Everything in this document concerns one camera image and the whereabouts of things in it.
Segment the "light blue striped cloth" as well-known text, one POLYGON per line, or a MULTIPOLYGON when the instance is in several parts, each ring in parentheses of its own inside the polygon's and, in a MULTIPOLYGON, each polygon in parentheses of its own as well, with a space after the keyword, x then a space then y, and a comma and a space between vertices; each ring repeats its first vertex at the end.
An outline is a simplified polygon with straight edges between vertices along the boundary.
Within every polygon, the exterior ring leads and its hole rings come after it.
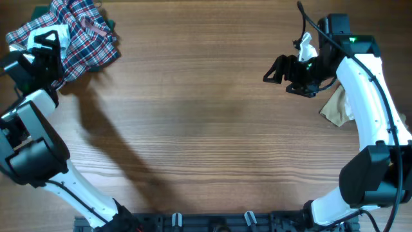
POLYGON ((29 52, 31 52, 33 48, 47 48, 51 50, 50 46, 41 45, 40 43, 35 42, 34 38, 37 35, 43 35, 52 30, 55 30, 59 36, 60 49, 61 49, 61 60, 63 61, 66 58, 66 52, 71 43, 69 26, 67 24, 55 24, 52 26, 47 26, 47 27, 32 30, 29 34, 26 48, 29 52))

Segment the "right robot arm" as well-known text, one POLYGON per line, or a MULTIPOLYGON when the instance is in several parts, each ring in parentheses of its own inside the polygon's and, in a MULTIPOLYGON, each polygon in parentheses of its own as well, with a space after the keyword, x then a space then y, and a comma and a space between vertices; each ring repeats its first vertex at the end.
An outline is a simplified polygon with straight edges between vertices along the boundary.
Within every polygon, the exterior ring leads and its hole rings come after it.
POLYGON ((380 52, 370 35, 327 37, 316 52, 305 34, 297 55, 280 55, 264 82, 288 81, 288 93, 313 97, 323 81, 337 79, 344 88, 359 133, 359 152, 343 167, 339 185, 310 200, 303 209, 308 229, 332 227, 350 217, 390 208, 411 198, 411 134, 400 120, 388 92, 380 52))

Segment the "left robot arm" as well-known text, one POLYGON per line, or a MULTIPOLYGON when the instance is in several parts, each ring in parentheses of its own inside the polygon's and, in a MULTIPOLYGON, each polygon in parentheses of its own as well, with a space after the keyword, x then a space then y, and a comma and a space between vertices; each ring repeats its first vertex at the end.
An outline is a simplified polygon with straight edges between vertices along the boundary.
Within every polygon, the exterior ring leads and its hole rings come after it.
POLYGON ((62 80, 57 31, 37 35, 40 46, 14 50, 1 59, 14 81, 17 100, 1 116, 1 172, 19 185, 49 191, 73 208, 93 231, 142 231, 141 222, 114 198, 93 186, 73 165, 70 151, 47 116, 58 106, 53 83, 62 80))

